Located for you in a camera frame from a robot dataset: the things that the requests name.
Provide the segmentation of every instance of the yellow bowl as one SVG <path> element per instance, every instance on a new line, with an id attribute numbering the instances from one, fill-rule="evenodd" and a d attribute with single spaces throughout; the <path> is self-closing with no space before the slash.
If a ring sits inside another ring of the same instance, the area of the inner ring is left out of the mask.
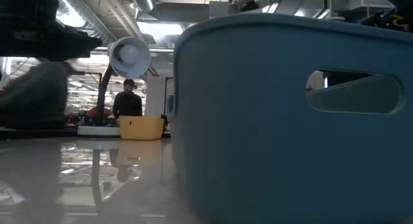
<path id="1" fill-rule="evenodd" d="M 121 137 L 127 140 L 155 140 L 162 136 L 164 119 L 160 117 L 120 116 Z"/>

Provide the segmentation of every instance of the black machine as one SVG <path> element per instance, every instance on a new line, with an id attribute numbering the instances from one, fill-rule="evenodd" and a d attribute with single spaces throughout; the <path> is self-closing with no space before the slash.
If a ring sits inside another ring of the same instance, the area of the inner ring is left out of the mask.
<path id="1" fill-rule="evenodd" d="M 58 0 L 0 0 L 0 56 L 90 57 L 102 40 L 55 21 Z"/>
<path id="2" fill-rule="evenodd" d="M 378 12 L 360 24 L 413 33 L 413 0 L 388 0 L 395 8 Z"/>

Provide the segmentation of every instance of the person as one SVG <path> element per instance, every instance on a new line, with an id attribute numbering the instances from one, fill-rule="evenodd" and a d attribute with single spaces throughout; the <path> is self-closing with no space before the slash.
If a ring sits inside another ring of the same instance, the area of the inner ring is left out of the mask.
<path id="1" fill-rule="evenodd" d="M 117 155 L 119 154 L 119 149 L 110 149 L 110 163 L 112 167 L 117 168 L 117 180 L 120 183 L 125 183 L 129 180 L 129 176 L 132 174 L 132 170 L 129 169 L 131 165 L 122 165 L 117 163 Z"/>
<path id="2" fill-rule="evenodd" d="M 67 62 L 44 62 L 11 80 L 0 94 L 0 127 L 64 128 L 68 77 L 73 71 Z"/>
<path id="3" fill-rule="evenodd" d="M 119 116 L 142 116 L 142 99 L 133 93 L 135 83 L 132 79 L 123 82 L 123 92 L 115 97 L 113 113 L 119 122 Z"/>

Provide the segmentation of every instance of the fluorescent light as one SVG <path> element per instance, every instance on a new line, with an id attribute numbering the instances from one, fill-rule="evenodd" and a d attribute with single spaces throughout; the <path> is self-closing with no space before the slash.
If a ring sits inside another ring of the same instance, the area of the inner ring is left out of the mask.
<path id="1" fill-rule="evenodd" d="M 328 88 L 328 78 L 324 78 L 324 88 Z"/>
<path id="2" fill-rule="evenodd" d="M 76 107 L 76 108 L 79 108 L 79 107 L 80 107 L 80 105 L 78 105 L 78 104 L 73 104 L 73 103 L 70 103 L 69 105 L 72 105 L 73 107 Z"/>
<path id="3" fill-rule="evenodd" d="M 89 58 L 79 58 L 76 63 L 83 64 L 97 64 L 97 65 L 109 65 L 109 56 L 103 54 L 93 54 Z"/>
<path id="4" fill-rule="evenodd" d="M 268 13 L 269 14 L 274 13 L 276 11 L 277 7 L 278 7 L 278 3 L 272 4 L 271 7 L 270 7 L 270 10 L 268 11 Z"/>
<path id="5" fill-rule="evenodd" d="M 268 12 L 268 9 L 270 9 L 270 6 L 269 6 L 269 5 L 267 5 L 266 7 L 263 8 L 263 13 Z"/>
<path id="6" fill-rule="evenodd" d="M 330 10 L 326 9 L 319 17 L 317 17 L 317 19 L 324 19 L 324 17 L 327 16 L 329 13 L 330 13 Z"/>
<path id="7" fill-rule="evenodd" d="M 153 36 L 180 35 L 183 32 L 182 26 L 175 23 L 144 23 L 137 22 L 142 33 Z"/>
<path id="8" fill-rule="evenodd" d="M 87 87 L 87 88 L 90 88 L 90 89 L 92 89 L 92 90 L 98 91 L 98 89 L 97 89 L 97 88 L 92 87 L 92 86 L 90 86 L 90 85 L 83 85 L 83 86 L 84 86 L 84 87 Z"/>
<path id="9" fill-rule="evenodd" d="M 278 7 L 278 3 L 273 3 L 271 5 L 267 5 L 262 9 L 263 13 L 273 14 Z"/>
<path id="10" fill-rule="evenodd" d="M 72 27 L 84 27 L 86 21 L 76 12 L 76 10 L 70 5 L 67 0 L 62 0 L 64 4 L 68 7 L 68 13 L 62 13 L 57 10 L 56 18 L 61 21 L 63 24 L 72 26 Z"/>
<path id="11" fill-rule="evenodd" d="M 71 85 L 81 88 L 83 86 L 82 83 L 79 82 L 69 82 Z"/>
<path id="12" fill-rule="evenodd" d="M 67 169 L 67 170 L 64 170 L 64 171 L 61 171 L 60 173 L 62 173 L 62 174 L 69 174 L 69 173 L 72 173 L 74 171 L 74 169 Z"/>
<path id="13" fill-rule="evenodd" d="M 298 10 L 297 12 L 296 12 L 296 14 L 294 14 L 295 16 L 298 16 L 298 17 L 305 17 L 305 13 L 304 13 L 304 11 L 303 10 Z"/>

